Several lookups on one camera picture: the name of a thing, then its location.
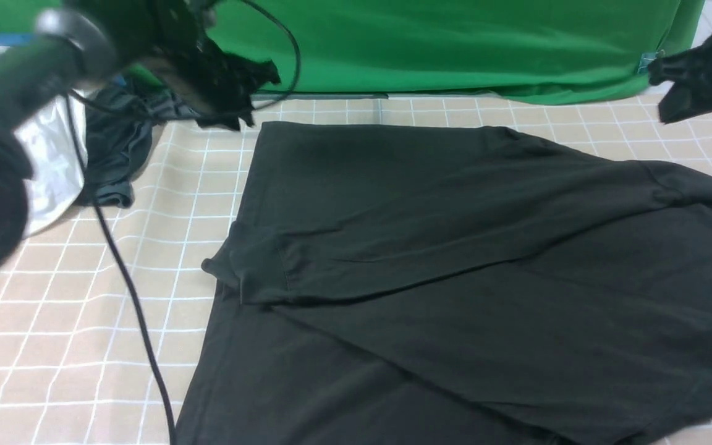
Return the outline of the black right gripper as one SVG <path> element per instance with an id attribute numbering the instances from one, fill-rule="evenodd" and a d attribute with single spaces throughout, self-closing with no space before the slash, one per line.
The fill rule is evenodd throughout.
<path id="1" fill-rule="evenodd" d="M 658 104 L 662 124 L 711 114 L 712 34 L 696 48 L 654 59 L 648 65 L 648 79 L 650 85 L 672 84 Z"/>

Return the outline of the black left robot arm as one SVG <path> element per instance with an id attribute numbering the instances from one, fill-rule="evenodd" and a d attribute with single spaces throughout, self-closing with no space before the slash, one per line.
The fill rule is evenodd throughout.
<path id="1" fill-rule="evenodd" d="M 253 124 L 251 96 L 280 84 L 271 61 L 218 47 L 205 28 L 213 1 L 65 1 L 45 9 L 28 45 L 0 54 L 0 267 L 28 222 L 31 161 L 16 130 L 57 96 L 90 88 L 139 63 L 205 127 Z"/>

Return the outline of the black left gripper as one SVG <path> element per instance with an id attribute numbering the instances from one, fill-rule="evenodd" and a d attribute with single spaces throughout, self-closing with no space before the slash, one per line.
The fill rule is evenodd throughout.
<path id="1" fill-rule="evenodd" d="M 227 53 L 208 36 L 218 1 L 148 1 L 156 42 L 146 70 L 186 105 L 200 127 L 238 130 L 254 125 L 251 96 L 263 85 L 279 85 L 271 60 Z"/>

